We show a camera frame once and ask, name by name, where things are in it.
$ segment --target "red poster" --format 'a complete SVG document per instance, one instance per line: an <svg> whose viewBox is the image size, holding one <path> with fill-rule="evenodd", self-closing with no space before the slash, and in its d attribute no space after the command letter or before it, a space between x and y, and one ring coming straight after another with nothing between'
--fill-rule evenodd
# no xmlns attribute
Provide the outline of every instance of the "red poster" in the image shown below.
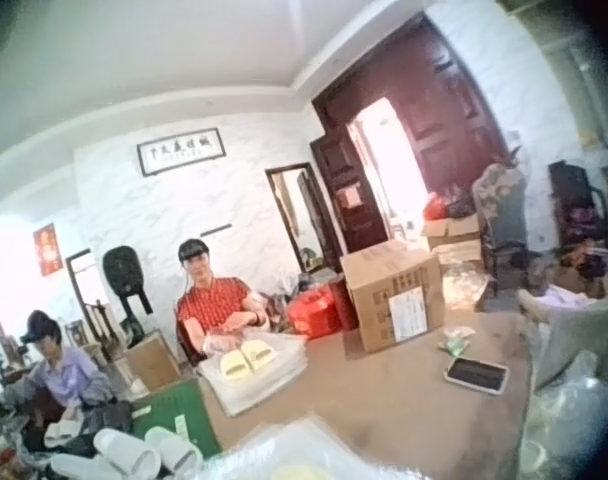
<svg viewBox="0 0 608 480"><path fill-rule="evenodd" d="M61 270L62 257L57 246L57 235L55 235L55 225L52 223L40 228L33 234L35 239L35 251L40 262L42 276L46 277L51 273Z"/></svg>

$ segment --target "dark wooden door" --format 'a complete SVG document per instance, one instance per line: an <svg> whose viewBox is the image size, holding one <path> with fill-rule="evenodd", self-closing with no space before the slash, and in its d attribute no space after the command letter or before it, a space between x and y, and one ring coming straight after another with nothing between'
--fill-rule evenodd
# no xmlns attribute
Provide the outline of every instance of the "dark wooden door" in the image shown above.
<svg viewBox="0 0 608 480"><path fill-rule="evenodd" d="M364 166L346 126L311 143L349 252L388 239Z"/></svg>
<svg viewBox="0 0 608 480"><path fill-rule="evenodd" d="M423 17L385 39L313 105L327 131L386 97L403 124L429 191L472 183L505 155L495 119L461 61Z"/></svg>
<svg viewBox="0 0 608 480"><path fill-rule="evenodd" d="M308 177L308 172L303 171L297 176L297 185L300 187L302 197L304 198L304 204L308 210L308 214L311 217L311 223L313 224L313 230L317 235L317 239L320 242L322 249L322 256L327 263L327 266L339 271L340 262L338 257L339 245L336 245L334 240L335 236L332 235L333 225L327 225L322 215L322 206L318 204L314 192L314 186L311 179Z"/></svg>
<svg viewBox="0 0 608 480"><path fill-rule="evenodd" d="M470 190L494 155L506 152L468 73L433 29L420 27L413 81L396 81L389 100L402 122L429 191Z"/></svg>

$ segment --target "ceiling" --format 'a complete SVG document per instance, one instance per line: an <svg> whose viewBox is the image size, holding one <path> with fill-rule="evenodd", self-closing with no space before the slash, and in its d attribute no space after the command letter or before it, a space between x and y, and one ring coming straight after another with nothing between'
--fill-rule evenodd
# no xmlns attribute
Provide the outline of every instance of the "ceiling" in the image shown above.
<svg viewBox="0 0 608 480"><path fill-rule="evenodd" d="M0 196L71 162L75 148L134 129L301 109L430 2L13 3L0 35L0 179L25 168L0 182Z"/></svg>

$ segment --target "red bag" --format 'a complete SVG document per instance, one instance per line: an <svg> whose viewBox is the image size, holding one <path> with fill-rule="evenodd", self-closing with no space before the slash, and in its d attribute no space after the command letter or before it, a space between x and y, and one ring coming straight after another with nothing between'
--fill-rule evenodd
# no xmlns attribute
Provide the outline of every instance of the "red bag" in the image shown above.
<svg viewBox="0 0 608 480"><path fill-rule="evenodd" d="M339 331L335 299L328 285L302 293L288 306L293 330L308 338L323 337Z"/></svg>
<svg viewBox="0 0 608 480"><path fill-rule="evenodd" d="M436 193L431 193L428 197L428 202L422 211L424 220L441 220L446 218L446 205L444 199Z"/></svg>

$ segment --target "mirror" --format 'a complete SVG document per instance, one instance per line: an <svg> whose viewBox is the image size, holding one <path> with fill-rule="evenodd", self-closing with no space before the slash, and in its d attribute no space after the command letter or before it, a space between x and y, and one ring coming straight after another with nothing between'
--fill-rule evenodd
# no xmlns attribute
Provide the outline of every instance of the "mirror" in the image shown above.
<svg viewBox="0 0 608 480"><path fill-rule="evenodd" d="M302 271L337 271L339 244L311 165L269 169L266 176Z"/></svg>

